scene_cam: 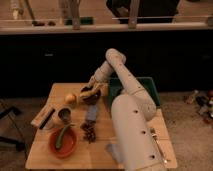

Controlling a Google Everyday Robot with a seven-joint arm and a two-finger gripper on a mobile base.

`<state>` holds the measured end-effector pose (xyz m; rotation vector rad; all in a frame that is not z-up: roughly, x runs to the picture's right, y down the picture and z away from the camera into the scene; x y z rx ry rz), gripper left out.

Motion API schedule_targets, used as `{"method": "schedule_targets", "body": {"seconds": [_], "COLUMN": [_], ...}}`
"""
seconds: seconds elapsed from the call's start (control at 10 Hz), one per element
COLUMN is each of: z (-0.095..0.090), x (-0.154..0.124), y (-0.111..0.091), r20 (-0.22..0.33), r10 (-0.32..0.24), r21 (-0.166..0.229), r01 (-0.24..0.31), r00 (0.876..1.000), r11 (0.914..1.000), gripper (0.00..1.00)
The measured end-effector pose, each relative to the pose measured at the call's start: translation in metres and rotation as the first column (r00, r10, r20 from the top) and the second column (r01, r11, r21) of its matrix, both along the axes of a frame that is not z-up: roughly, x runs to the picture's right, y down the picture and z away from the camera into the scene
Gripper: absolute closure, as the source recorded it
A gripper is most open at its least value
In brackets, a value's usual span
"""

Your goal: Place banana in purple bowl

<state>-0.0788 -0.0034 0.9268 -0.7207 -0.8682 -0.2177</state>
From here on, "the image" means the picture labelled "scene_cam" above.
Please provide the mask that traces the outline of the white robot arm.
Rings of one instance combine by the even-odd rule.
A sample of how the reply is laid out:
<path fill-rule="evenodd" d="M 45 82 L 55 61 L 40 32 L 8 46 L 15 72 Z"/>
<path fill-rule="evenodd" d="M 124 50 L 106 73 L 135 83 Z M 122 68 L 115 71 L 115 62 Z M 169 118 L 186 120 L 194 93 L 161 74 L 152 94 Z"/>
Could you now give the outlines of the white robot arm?
<path fill-rule="evenodd" d="M 111 116 L 125 171 L 167 171 L 147 124 L 157 112 L 154 100 L 125 66 L 121 52 L 108 49 L 105 58 L 88 86 L 96 93 L 113 72 L 122 84 L 124 92 L 113 100 Z"/>

